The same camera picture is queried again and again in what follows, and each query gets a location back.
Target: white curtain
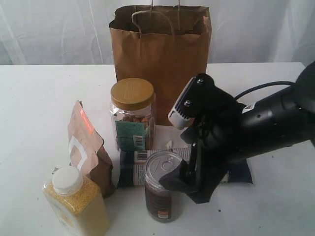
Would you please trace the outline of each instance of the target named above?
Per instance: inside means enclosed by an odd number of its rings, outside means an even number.
[[[108,24],[115,10],[150,3],[0,0],[0,64],[112,64]],[[182,0],[181,5],[210,7],[210,63],[315,60],[315,0]]]

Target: jar label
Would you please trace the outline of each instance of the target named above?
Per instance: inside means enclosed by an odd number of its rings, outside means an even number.
[[[115,121],[117,130],[118,146],[122,150],[145,150],[145,128],[144,123]]]

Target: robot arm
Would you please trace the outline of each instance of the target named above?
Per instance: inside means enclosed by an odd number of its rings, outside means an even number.
[[[315,138],[315,62],[296,83],[250,106],[216,87],[209,75],[199,74],[169,114],[179,129],[192,118],[193,124],[181,135],[191,144],[190,160],[160,183],[205,203],[226,174],[227,163]]]

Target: plastic jar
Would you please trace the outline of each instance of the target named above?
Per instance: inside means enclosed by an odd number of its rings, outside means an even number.
[[[60,168],[43,186],[61,224],[76,236],[104,236],[109,228],[100,188],[73,166]]]
[[[147,210],[155,220],[170,222],[178,218],[180,209],[174,204],[174,193],[159,183],[165,174],[176,169],[182,158],[171,151],[159,151],[151,155],[145,166],[145,194]]]
[[[155,94],[150,82],[123,79],[111,89],[111,115],[116,147],[124,151],[151,149],[155,131]]]

